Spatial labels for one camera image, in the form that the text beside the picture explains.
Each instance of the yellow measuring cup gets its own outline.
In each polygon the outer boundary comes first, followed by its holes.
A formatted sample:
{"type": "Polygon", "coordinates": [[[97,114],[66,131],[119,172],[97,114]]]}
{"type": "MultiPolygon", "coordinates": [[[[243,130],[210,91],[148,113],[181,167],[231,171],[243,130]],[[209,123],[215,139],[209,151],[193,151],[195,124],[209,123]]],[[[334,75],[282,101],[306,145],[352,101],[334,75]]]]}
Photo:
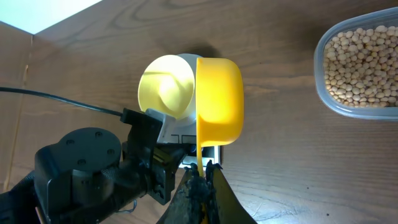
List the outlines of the yellow measuring cup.
{"type": "Polygon", "coordinates": [[[225,58],[198,58],[195,91],[198,171],[203,176],[201,148],[230,144],[241,134],[241,72],[225,58]]]}

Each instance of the white wall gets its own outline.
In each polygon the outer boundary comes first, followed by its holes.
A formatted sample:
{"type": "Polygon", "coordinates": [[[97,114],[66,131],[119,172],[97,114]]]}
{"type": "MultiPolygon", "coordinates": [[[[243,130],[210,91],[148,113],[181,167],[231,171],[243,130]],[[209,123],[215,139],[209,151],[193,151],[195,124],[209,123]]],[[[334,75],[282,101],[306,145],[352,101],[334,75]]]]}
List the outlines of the white wall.
{"type": "Polygon", "coordinates": [[[36,34],[101,0],[0,0],[0,21],[36,34]]]}

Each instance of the yellow cup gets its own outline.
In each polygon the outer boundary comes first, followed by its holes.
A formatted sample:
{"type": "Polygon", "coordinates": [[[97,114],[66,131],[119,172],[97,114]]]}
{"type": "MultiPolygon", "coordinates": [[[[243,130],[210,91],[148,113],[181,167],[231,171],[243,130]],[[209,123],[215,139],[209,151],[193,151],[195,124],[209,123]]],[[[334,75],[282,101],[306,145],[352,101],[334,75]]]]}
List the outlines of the yellow cup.
{"type": "Polygon", "coordinates": [[[191,66],[176,55],[154,60],[138,86],[140,109],[155,109],[181,120],[195,112],[195,76],[191,66]]]}
{"type": "MultiPolygon", "coordinates": [[[[237,140],[243,128],[243,81],[238,66],[224,58],[198,58],[197,149],[237,140]]],[[[201,150],[198,171],[203,176],[201,150]]]]}

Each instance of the clear plastic container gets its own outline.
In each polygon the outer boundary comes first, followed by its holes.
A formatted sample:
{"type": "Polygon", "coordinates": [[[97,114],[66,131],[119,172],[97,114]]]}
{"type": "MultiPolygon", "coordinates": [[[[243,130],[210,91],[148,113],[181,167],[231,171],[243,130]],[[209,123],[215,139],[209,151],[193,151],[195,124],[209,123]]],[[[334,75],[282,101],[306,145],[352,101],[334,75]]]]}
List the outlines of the clear plastic container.
{"type": "Polygon", "coordinates": [[[398,107],[353,108],[337,102],[326,90],[325,79],[323,77],[323,51],[326,44],[334,36],[339,32],[354,31],[357,28],[375,29],[380,25],[386,27],[398,26],[398,7],[347,19],[330,28],[320,39],[314,55],[315,83],[319,97],[333,111],[352,118],[398,120],[398,107]]]}

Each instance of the wood grain surface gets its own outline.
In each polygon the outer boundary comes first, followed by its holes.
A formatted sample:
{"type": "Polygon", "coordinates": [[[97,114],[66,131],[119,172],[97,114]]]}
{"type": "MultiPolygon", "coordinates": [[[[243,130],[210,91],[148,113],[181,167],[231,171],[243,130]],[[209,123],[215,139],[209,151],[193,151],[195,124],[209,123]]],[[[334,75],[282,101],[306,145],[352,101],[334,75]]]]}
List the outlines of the wood grain surface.
{"type": "MultiPolygon", "coordinates": [[[[0,22],[0,86],[22,88],[32,35],[0,22]]],[[[7,185],[22,95],[0,93],[0,192],[7,185]]]]}
{"type": "MultiPolygon", "coordinates": [[[[27,88],[138,110],[145,67],[165,54],[224,57],[241,69],[245,120],[223,173],[259,223],[397,223],[398,125],[346,118],[319,99],[313,51],[337,22],[394,7],[377,0],[103,0],[37,34],[27,88]]],[[[125,141],[117,117],[24,96],[11,184],[35,152],[96,126],[125,141]]],[[[150,197],[105,223],[155,223],[150,197]]]]}

